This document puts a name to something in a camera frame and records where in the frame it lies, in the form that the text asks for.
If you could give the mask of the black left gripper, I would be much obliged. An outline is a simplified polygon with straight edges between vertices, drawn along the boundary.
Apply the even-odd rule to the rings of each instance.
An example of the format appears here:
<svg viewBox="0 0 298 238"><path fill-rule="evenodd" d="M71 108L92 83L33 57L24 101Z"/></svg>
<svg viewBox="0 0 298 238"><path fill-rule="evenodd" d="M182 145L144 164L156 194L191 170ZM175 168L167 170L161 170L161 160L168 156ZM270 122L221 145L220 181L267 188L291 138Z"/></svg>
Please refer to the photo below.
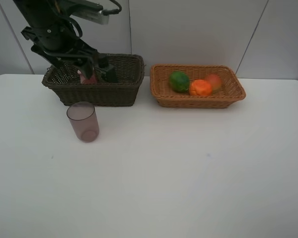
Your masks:
<svg viewBox="0 0 298 238"><path fill-rule="evenodd" d="M33 42L32 52L51 64L44 82L76 82L76 68L85 79L93 77L98 51L81 39L82 29L76 21L61 21L45 28L27 26L21 34Z"/></svg>

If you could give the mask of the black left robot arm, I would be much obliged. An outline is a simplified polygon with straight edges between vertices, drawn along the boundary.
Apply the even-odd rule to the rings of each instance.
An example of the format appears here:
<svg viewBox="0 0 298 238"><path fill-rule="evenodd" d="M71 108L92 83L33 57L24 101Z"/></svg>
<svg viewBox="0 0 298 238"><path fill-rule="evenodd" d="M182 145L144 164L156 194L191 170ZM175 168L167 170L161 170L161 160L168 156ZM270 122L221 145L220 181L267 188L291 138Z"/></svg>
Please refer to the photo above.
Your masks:
<svg viewBox="0 0 298 238"><path fill-rule="evenodd" d="M56 0L15 0L14 4L28 23L21 34L33 42L31 51L56 68L68 63L90 79L98 51L84 42L82 29L70 17L72 8L83 6L82 1L65 1L65 7Z"/></svg>

